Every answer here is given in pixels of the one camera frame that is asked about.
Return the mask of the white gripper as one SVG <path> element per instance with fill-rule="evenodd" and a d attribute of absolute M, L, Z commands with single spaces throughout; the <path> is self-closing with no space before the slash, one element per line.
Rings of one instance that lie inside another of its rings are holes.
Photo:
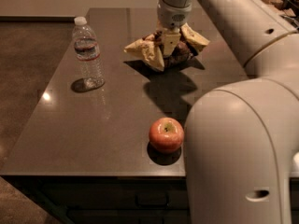
<path fill-rule="evenodd" d="M 181 33 L 179 28 L 184 25 L 192 11 L 192 0 L 158 0 L 157 16 L 162 30 L 162 54 L 170 56 L 177 46 Z"/>

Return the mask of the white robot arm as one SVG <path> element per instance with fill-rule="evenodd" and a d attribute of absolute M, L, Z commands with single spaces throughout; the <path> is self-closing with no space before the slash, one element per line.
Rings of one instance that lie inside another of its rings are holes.
<path fill-rule="evenodd" d="M 179 27 L 192 0 L 159 0 Z M 185 123 L 192 224 L 292 224 L 298 174 L 298 33 L 261 0 L 197 0 L 248 79 L 214 89 Z"/>

